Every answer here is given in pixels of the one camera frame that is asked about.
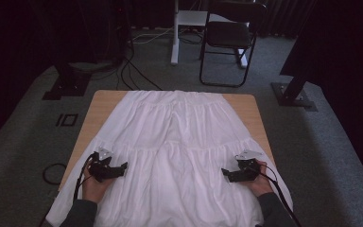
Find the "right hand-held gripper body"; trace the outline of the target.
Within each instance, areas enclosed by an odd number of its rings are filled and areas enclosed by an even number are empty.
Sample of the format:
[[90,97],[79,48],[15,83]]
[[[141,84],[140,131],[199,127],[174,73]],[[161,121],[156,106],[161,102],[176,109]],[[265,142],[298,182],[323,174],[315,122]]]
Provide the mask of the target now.
[[240,154],[234,156],[240,170],[245,174],[242,182],[254,181],[261,172],[261,166],[258,164],[256,158],[260,152],[245,149]]

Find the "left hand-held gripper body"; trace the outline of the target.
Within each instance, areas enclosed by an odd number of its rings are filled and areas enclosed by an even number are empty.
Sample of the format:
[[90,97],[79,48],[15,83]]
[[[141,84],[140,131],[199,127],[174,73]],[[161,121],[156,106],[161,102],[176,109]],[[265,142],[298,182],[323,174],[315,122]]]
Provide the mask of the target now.
[[92,161],[89,165],[89,173],[100,183],[104,180],[116,177],[116,169],[110,167],[112,152],[105,148],[98,148],[93,153]]

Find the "white tiered skirt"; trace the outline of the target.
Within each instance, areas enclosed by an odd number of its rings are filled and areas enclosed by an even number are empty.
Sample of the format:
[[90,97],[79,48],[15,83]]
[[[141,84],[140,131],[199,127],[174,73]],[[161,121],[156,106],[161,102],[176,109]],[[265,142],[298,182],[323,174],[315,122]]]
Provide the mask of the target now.
[[[84,150],[55,199],[47,221],[60,227],[76,200],[85,160],[105,148],[112,165],[128,162],[124,176],[97,204],[94,227],[262,227],[258,197],[230,183],[221,168],[249,149],[268,156],[220,94],[183,91],[128,92]],[[272,187],[286,211],[285,183]]]

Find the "person's right hand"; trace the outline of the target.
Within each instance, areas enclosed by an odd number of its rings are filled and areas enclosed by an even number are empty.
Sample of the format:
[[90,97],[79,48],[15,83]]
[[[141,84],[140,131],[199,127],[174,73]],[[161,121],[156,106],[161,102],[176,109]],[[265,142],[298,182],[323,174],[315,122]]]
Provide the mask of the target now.
[[267,163],[257,161],[257,164],[260,166],[260,174],[254,181],[246,183],[246,187],[253,193],[254,196],[260,197],[264,194],[272,193],[273,189],[266,175]]

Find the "person's left hand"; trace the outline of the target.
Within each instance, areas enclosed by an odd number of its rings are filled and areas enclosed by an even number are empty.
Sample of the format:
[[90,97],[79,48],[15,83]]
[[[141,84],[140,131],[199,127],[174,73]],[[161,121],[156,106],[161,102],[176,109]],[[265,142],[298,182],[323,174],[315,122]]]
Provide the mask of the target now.
[[107,191],[107,189],[114,183],[114,179],[104,180],[102,183],[97,181],[89,172],[88,169],[84,170],[84,177],[82,184],[82,198],[86,201],[100,203]]

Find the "black tape floor mark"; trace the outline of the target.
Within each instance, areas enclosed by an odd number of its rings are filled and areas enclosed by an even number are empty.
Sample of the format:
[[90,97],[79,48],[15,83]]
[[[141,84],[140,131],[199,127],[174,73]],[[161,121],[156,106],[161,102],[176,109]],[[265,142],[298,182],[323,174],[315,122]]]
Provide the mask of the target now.
[[77,113],[61,113],[56,122],[57,127],[74,127],[78,121]]

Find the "black folding chair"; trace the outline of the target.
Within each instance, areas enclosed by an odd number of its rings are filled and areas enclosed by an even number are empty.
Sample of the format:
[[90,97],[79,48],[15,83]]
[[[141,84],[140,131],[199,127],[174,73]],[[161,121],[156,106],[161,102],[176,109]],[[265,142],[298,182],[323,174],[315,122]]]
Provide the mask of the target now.
[[[261,2],[243,0],[214,0],[208,8],[203,40],[199,54],[199,81],[204,85],[241,87],[248,78],[258,32],[267,15],[267,6]],[[241,61],[250,51],[242,81],[237,84],[205,81],[203,76],[206,54],[227,55],[227,52],[207,51],[206,46],[234,50]]]

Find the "black stand with base plate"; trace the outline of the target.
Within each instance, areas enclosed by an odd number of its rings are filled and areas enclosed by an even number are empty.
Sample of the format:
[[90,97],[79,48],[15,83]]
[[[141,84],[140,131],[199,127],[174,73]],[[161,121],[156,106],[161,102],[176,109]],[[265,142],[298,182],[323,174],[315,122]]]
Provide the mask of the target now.
[[60,100],[63,96],[84,96],[90,82],[91,73],[75,70],[65,63],[56,65],[58,78],[50,91],[43,95],[43,100]]
[[303,87],[307,82],[306,76],[295,76],[289,83],[272,82],[271,88],[278,104],[285,107],[302,107],[307,112],[316,112],[317,106],[311,101]]

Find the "white desk frame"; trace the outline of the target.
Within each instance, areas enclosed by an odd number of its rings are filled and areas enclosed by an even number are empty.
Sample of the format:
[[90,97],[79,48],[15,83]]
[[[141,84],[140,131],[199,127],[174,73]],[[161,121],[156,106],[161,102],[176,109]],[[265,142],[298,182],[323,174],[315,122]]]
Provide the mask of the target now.
[[205,10],[179,9],[179,0],[174,0],[173,44],[170,63],[179,62],[180,26],[205,26],[207,12]]

